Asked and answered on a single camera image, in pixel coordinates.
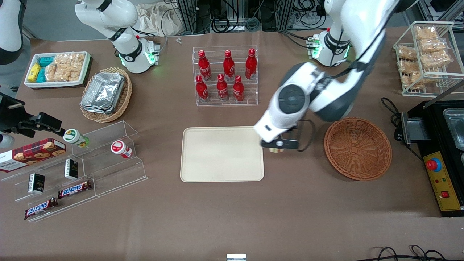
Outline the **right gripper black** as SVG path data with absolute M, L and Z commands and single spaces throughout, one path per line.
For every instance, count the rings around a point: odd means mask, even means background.
M 38 116 L 34 117 L 35 123 L 21 123 L 28 119 L 28 113 L 24 106 L 25 102 L 1 94 L 0 130 L 2 132 L 9 132 L 13 127 L 17 127 L 17 133 L 28 138 L 33 138 L 36 130 L 64 136 L 65 129 L 62 128 L 62 121 L 44 112 L 40 112 Z

